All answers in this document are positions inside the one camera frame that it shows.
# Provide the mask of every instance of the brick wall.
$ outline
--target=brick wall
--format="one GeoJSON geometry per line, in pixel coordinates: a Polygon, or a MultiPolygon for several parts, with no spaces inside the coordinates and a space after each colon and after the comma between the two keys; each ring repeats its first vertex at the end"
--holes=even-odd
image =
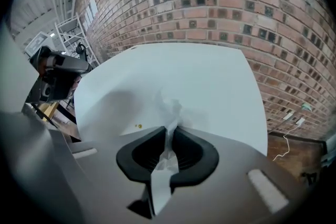
{"type": "MultiPolygon", "coordinates": [[[[278,157],[275,162],[290,172],[298,181],[305,182],[302,173],[312,174],[321,170],[321,143],[310,143],[289,139],[290,152],[284,157],[278,157]]],[[[267,158],[273,160],[278,154],[288,150],[287,142],[283,137],[268,136],[267,158]]]]}
{"type": "MultiPolygon", "coordinates": [[[[88,38],[100,60],[136,44],[201,42],[241,49],[255,74],[268,128],[303,103],[294,135],[323,139],[336,98],[336,24],[325,0],[96,0],[88,38]]],[[[76,0],[83,18],[88,0],[76,0]]],[[[285,132],[292,122],[278,129],[285,132]]]]}

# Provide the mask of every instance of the metal rack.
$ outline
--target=metal rack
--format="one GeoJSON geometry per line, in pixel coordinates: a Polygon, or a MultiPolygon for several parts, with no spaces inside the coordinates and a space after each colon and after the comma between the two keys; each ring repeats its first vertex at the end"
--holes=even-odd
{"type": "Polygon", "coordinates": [[[59,24],[55,23],[55,29],[67,55],[79,58],[79,55],[76,53],[76,48],[79,43],[82,43],[87,49],[89,64],[93,67],[100,65],[86,38],[77,13],[70,19],[59,24]]]}

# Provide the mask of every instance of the electrical outlet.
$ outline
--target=electrical outlet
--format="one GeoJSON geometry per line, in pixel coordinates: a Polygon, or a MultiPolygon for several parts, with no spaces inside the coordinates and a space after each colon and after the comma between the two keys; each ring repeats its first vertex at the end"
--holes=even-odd
{"type": "Polygon", "coordinates": [[[301,125],[303,122],[304,122],[304,118],[300,118],[297,122],[296,122],[296,124],[298,124],[298,125],[301,125]]]}
{"type": "Polygon", "coordinates": [[[287,120],[287,119],[289,119],[290,117],[292,117],[293,116],[293,113],[292,112],[289,112],[286,116],[284,116],[282,119],[283,120],[287,120]]]}

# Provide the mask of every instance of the white cable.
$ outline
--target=white cable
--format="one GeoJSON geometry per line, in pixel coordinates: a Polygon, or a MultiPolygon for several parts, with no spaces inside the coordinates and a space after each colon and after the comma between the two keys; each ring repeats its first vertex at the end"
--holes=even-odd
{"type": "MultiPolygon", "coordinates": [[[[289,134],[289,132],[291,132],[291,131],[294,131],[296,128],[298,128],[298,127],[300,127],[300,126],[301,126],[301,124],[298,124],[298,126],[296,126],[294,129],[289,130],[289,131],[287,132],[287,134],[289,134]]],[[[278,155],[274,158],[273,162],[275,161],[275,159],[276,159],[277,157],[279,157],[279,156],[280,156],[280,157],[284,157],[287,153],[289,153],[289,142],[288,142],[288,139],[285,138],[285,136],[286,136],[287,134],[285,134],[283,137],[284,137],[284,139],[286,139],[286,141],[287,141],[288,151],[285,152],[283,155],[278,154],[278,155]]]]}

